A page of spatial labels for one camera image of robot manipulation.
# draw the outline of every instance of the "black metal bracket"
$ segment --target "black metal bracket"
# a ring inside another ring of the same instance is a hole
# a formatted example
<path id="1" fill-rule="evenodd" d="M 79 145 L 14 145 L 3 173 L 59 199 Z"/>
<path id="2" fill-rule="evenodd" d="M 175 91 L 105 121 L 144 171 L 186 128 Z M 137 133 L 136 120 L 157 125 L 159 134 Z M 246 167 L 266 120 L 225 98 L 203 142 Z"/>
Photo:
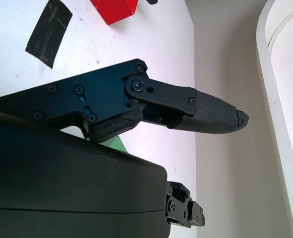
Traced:
<path id="1" fill-rule="evenodd" d="M 203 209 L 190 197 L 190 191 L 181 183 L 167 182 L 166 216 L 171 224 L 190 228 L 204 226 Z"/>
<path id="2" fill-rule="evenodd" d="M 0 112 L 56 129 L 79 127 L 101 143 L 140 121 L 204 133 L 229 133 L 248 116 L 234 106 L 189 87 L 150 79 L 134 59 L 0 97 Z"/>

